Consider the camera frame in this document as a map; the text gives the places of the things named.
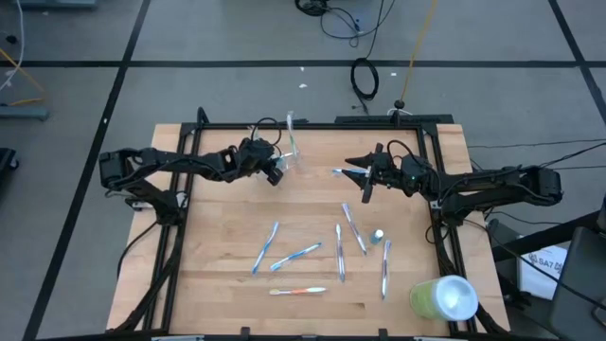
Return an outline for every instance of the toothbrush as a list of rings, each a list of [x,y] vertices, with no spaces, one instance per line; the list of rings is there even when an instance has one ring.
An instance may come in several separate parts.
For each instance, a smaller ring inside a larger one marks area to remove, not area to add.
[[[383,299],[387,296],[387,281],[389,280],[389,273],[387,272],[387,254],[391,249],[391,241],[385,241],[385,248],[383,251],[383,283],[381,284],[381,296]]]
[[[307,289],[293,289],[293,290],[279,290],[272,289],[269,291],[269,295],[277,296],[277,295],[296,295],[296,294],[317,294],[324,293],[326,288],[315,287],[315,288],[307,288]]]
[[[343,242],[341,242],[341,226],[337,224],[337,265],[339,266],[339,279],[345,281],[345,261],[343,260]]]
[[[278,226],[279,226],[279,222],[275,222],[274,223],[274,229],[272,230],[272,234],[269,235],[269,238],[267,239],[267,242],[265,242],[265,245],[263,245],[263,248],[261,249],[261,252],[258,254],[257,261],[255,261],[255,265],[253,265],[253,275],[257,274],[258,265],[261,263],[261,260],[263,259],[263,256],[265,256],[265,252],[267,252],[267,249],[269,248],[269,245],[272,243],[272,240],[274,239],[274,236],[276,235],[277,227]]]
[[[351,210],[349,210],[348,203],[343,203],[342,207],[343,207],[343,211],[345,212],[345,216],[348,218],[349,226],[351,226],[351,230],[353,231],[354,236],[356,236],[356,239],[358,240],[358,244],[360,244],[360,247],[362,248],[362,252],[364,252],[364,255],[366,256],[366,246],[364,245],[362,236],[360,236],[360,232],[358,232],[358,228],[356,227],[356,224],[353,222],[353,217],[351,216]]]
[[[278,261],[276,263],[274,263],[272,266],[270,266],[270,270],[275,271],[278,270],[279,268],[282,267],[282,265],[284,265],[284,263],[288,260],[294,260],[297,259],[303,255],[307,255],[308,253],[312,252],[313,250],[315,250],[316,248],[320,247],[322,245],[321,242],[314,244],[308,248],[306,248],[305,250],[301,250],[299,252],[295,252],[293,253],[291,256],[285,258],[284,260]]]

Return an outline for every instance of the blue toothbrush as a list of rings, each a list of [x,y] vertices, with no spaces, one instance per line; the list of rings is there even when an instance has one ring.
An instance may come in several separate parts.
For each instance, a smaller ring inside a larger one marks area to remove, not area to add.
[[[272,240],[274,239],[274,236],[276,235],[277,227],[278,226],[279,226],[279,223],[275,222],[274,223],[274,229],[272,230],[272,234],[269,235],[269,238],[267,239],[267,242],[265,242],[265,245],[263,245],[263,248],[261,249],[261,252],[258,254],[257,261],[255,261],[255,265],[253,265],[253,275],[257,274],[258,265],[261,263],[261,260],[263,259],[263,256],[265,256],[265,252],[267,252],[267,249],[269,248],[269,245],[272,243]]]
[[[299,251],[299,252],[295,252],[295,253],[293,253],[291,256],[289,256],[289,257],[285,258],[284,260],[281,260],[281,261],[279,261],[279,262],[277,262],[277,263],[274,263],[274,265],[272,265],[272,266],[270,267],[270,270],[272,270],[272,271],[278,270],[279,268],[281,268],[281,267],[282,267],[282,265],[284,265],[284,263],[285,263],[286,261],[289,261],[289,260],[294,260],[294,259],[297,259],[297,258],[299,258],[299,257],[303,256],[303,255],[307,255],[307,254],[309,254],[310,252],[312,252],[313,250],[315,250],[316,248],[320,247],[321,245],[322,245],[322,243],[321,243],[321,242],[319,242],[319,243],[317,243],[317,244],[314,244],[314,245],[312,245],[312,246],[310,246],[310,247],[306,248],[305,250],[301,250],[301,251]]]

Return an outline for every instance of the wooden table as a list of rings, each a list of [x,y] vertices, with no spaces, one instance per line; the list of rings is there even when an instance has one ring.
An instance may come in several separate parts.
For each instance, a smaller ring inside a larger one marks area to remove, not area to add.
[[[179,128],[156,126],[152,145],[174,151]],[[438,130],[446,171],[470,171],[461,126],[438,125]],[[261,132],[270,141],[275,134]],[[245,135],[244,130],[206,130],[200,153],[237,145]],[[331,174],[333,168],[348,166],[346,157],[374,151],[377,142],[397,138],[418,153],[415,134],[299,130],[295,138],[301,162],[275,188],[261,176],[232,184],[196,177],[170,332],[238,334],[247,326],[253,334],[376,335],[379,328],[387,328],[390,335],[448,335],[445,322],[417,317],[409,306],[410,289],[438,276],[435,248],[424,238],[430,225],[427,202],[418,194],[407,198],[399,190],[375,188],[370,204],[364,205],[362,192],[350,180]],[[426,143],[431,151],[429,138]],[[282,138],[279,146],[289,151],[288,138]],[[393,150],[405,153],[398,146]],[[169,173],[156,173],[150,179],[159,188],[168,188],[169,178]],[[366,257],[349,229],[343,202],[349,203],[366,238]],[[151,210],[135,213],[130,240],[154,218]],[[483,223],[477,212],[470,219]],[[253,277],[251,268],[274,221],[280,221],[279,230],[259,274]],[[336,223],[343,227],[345,283],[337,278]],[[385,301],[380,289],[383,245],[367,242],[376,228],[392,241]],[[138,243],[124,260],[108,328],[122,322],[149,287],[159,231],[155,229]],[[485,309],[508,329],[487,234],[471,224],[458,231],[469,280]],[[277,272],[269,271],[275,261],[316,242],[322,242],[322,247]],[[268,295],[272,288],[311,286],[324,286],[328,291],[318,296]],[[164,300],[163,292],[154,326],[160,324]]]

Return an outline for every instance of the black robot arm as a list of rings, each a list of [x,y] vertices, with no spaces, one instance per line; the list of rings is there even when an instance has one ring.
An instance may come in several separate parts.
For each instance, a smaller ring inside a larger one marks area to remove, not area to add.
[[[161,190],[145,178],[157,171],[199,174],[210,181],[230,183],[263,171],[272,185],[282,178],[276,166],[275,147],[264,139],[245,138],[238,148],[230,146],[216,153],[183,155],[154,148],[122,149],[99,156],[101,184],[113,191],[126,190],[155,208],[159,224],[177,224],[182,217],[175,193]]]
[[[560,175],[538,166],[451,175],[434,170],[428,160],[409,153],[398,168],[392,155],[383,152],[381,143],[374,153],[348,158],[346,162],[366,169],[343,170],[364,191],[363,203],[368,203],[375,185],[401,189],[408,197],[418,192],[432,203],[446,224],[461,225],[477,209],[514,203],[553,206],[561,200]]]

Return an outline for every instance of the floor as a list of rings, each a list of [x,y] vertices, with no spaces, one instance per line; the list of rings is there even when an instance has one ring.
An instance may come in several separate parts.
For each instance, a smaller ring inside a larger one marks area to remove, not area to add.
[[[374,26],[379,1],[330,3],[350,10],[362,29]],[[403,65],[429,7],[429,1],[396,0],[381,26],[371,56],[382,61],[381,86],[368,103],[371,115],[385,114],[400,95]],[[561,9],[560,21],[554,7]],[[406,109],[452,114],[470,146],[606,138],[598,90],[606,86],[605,10],[600,0],[439,0]],[[564,34],[563,22],[572,35]],[[349,34],[334,17],[325,24]],[[103,197],[98,171],[86,162],[96,157],[94,141],[102,141],[102,151],[146,147],[155,124],[191,121],[200,105],[213,122],[283,117],[291,110],[312,122],[364,114],[352,109],[359,102],[348,66],[366,54],[371,37],[351,48],[347,40],[324,35],[318,18],[302,14],[292,1],[99,0],[95,10],[28,10],[25,28],[24,67],[47,90],[51,117],[0,121],[0,146],[17,150],[21,159],[0,205],[4,340],[23,337],[67,212],[80,205],[38,337],[105,328],[132,212],[119,199]],[[0,3],[0,30],[18,31],[10,1]],[[4,40],[0,47],[19,54]],[[9,70],[0,63],[3,75]],[[368,75],[359,79],[365,83]],[[0,102],[34,96],[36,90],[17,76]],[[470,148],[470,154],[483,168],[500,168],[539,164],[591,145]],[[594,150],[559,165],[606,165],[606,153]],[[530,221],[576,218],[598,209],[605,173],[561,170],[565,194],[559,205],[502,210]],[[73,201],[85,189],[83,200]],[[498,218],[521,234],[544,227]],[[532,329],[525,324],[520,331]]]

